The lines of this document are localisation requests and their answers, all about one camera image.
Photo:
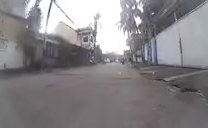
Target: sky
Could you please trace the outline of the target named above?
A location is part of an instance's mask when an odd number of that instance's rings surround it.
[[[48,32],[51,33],[56,25],[63,21],[74,29],[87,27],[94,20],[96,13],[101,13],[98,29],[97,44],[100,44],[104,53],[123,53],[128,49],[126,37],[118,30],[116,23],[120,21],[120,0],[57,0],[59,6],[73,20],[72,24],[64,14],[53,4]],[[49,7],[49,0],[42,0],[40,7],[43,12],[41,32],[44,32],[46,15]]]

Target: asphalt road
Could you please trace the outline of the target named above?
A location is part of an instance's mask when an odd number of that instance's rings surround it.
[[[0,128],[208,128],[208,104],[104,64],[0,79]]]

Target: concrete wall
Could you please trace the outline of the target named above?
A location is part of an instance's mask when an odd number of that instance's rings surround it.
[[[57,25],[57,27],[54,30],[54,34],[61,36],[63,39],[65,39],[71,44],[80,46],[80,43],[78,42],[77,38],[77,32],[63,22],[60,22]]]
[[[23,52],[17,43],[24,29],[23,21],[0,14],[0,69],[24,66]]]
[[[88,42],[83,41],[84,37],[88,37]],[[92,33],[90,33],[90,34],[79,34],[78,35],[78,42],[81,44],[81,47],[83,47],[85,49],[94,49],[94,40],[95,39],[92,36]]]
[[[159,64],[208,68],[208,2],[183,17],[157,36]]]

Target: road marking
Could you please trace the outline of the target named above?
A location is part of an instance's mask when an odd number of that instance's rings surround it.
[[[170,77],[164,78],[163,80],[166,82],[169,82],[169,81],[172,81],[175,79],[198,75],[198,74],[202,74],[202,73],[206,73],[206,72],[208,72],[208,70],[201,70],[201,71],[191,72],[191,73],[182,74],[182,75],[170,76]]]

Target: power line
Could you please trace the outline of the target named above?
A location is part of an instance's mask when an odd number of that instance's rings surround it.
[[[54,4],[60,9],[60,11],[71,21],[71,23],[74,24],[74,22],[71,20],[71,18],[64,12],[64,10],[57,4],[57,1],[54,0]]]

